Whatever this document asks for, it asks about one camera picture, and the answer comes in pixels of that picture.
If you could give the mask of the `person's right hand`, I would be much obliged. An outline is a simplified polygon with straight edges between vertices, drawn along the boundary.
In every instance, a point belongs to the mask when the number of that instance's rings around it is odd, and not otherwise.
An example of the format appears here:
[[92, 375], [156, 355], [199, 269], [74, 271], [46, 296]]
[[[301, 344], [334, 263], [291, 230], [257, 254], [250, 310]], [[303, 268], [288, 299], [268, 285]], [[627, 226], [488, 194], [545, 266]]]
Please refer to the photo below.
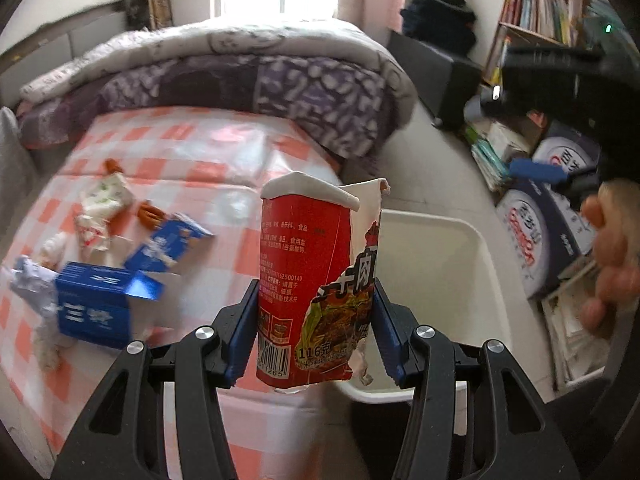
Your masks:
[[592, 253], [599, 274], [579, 318], [589, 333], [608, 338], [616, 311], [639, 299], [639, 185], [605, 182], [582, 202], [580, 213], [596, 229]]

